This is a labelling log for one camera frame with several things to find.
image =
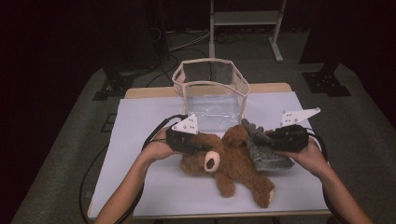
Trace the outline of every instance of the forearm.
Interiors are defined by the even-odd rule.
[[[363,212],[333,169],[319,177],[327,196],[337,212],[349,223],[373,223]]]
[[[106,202],[95,223],[115,223],[136,198],[152,161],[139,155],[116,191]]]

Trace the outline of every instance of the teddy bear's arm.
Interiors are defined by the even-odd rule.
[[[215,178],[221,196],[228,198],[235,194],[235,184],[229,176],[223,173],[216,173]]]

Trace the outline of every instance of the teddy bear's snout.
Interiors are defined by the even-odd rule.
[[[208,151],[205,155],[205,170],[209,173],[218,170],[220,164],[220,155],[215,151]]]

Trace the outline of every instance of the mesh basket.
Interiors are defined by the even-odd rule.
[[[224,132],[241,121],[249,86],[233,62],[184,61],[172,80],[184,100],[183,113],[197,117],[201,132]]]

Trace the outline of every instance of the white bracket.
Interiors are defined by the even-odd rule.
[[[309,119],[312,116],[320,112],[320,108],[297,110],[297,111],[285,111],[280,121],[280,127],[286,127],[293,124],[297,124],[305,119]]]
[[[191,115],[181,122],[172,126],[172,130],[180,133],[198,134],[198,121],[195,115]]]

